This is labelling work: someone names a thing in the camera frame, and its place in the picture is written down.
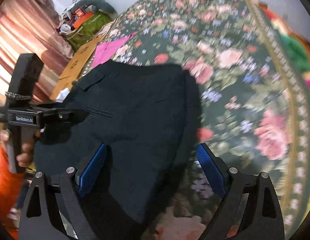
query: finger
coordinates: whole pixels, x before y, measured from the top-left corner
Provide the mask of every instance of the finger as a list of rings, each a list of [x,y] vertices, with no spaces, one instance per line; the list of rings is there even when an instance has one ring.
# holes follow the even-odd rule
[[[19,154],[16,159],[18,162],[22,162],[22,163],[32,162],[32,155],[27,154],[27,153],[22,153],[22,154]]]
[[[40,130],[36,130],[34,135],[39,138],[40,137]]]
[[[34,141],[32,139],[25,141],[21,148],[25,153],[30,153],[34,149]]]
[[[7,142],[9,140],[9,132],[7,130],[0,131],[0,141]]]
[[[20,167],[24,167],[24,168],[30,166],[31,164],[32,164],[32,162],[18,162],[18,165]]]

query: black handle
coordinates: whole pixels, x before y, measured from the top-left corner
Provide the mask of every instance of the black handle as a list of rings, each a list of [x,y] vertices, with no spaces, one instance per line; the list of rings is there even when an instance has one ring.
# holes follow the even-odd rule
[[[9,160],[9,171],[11,173],[24,173],[25,168],[20,167],[16,159],[16,157],[22,153],[21,127],[8,125],[8,130],[10,135],[6,149]]]

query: green bag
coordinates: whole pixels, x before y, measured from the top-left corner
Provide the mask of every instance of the green bag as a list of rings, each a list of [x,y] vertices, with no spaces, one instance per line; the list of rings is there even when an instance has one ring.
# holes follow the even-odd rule
[[[81,45],[92,40],[94,35],[109,22],[111,22],[111,19],[107,14],[96,12],[92,17],[85,21],[76,32],[66,35],[66,40],[74,51],[77,51]]]

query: orange sleeve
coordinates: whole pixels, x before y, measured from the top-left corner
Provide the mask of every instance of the orange sleeve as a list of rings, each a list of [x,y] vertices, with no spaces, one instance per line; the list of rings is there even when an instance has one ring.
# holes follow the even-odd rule
[[[24,173],[10,173],[7,154],[0,147],[0,219],[6,217],[16,203],[23,178]]]

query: metal screw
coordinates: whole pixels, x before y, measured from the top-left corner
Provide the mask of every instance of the metal screw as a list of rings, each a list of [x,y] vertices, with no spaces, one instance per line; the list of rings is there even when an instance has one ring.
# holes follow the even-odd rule
[[[36,175],[35,175],[35,177],[36,177],[37,179],[40,178],[41,176],[42,176],[42,172],[41,172],[41,171],[37,172]]]
[[[230,167],[229,169],[230,173],[236,174],[238,172],[237,168],[235,167]]]
[[[261,176],[263,177],[263,178],[265,178],[265,179],[267,179],[268,178],[268,174],[266,173],[266,172],[261,172]]]
[[[67,168],[67,170],[66,170],[66,172],[67,172],[68,174],[73,173],[74,171],[75,171],[75,168],[74,168],[74,167],[69,167],[69,168]]]

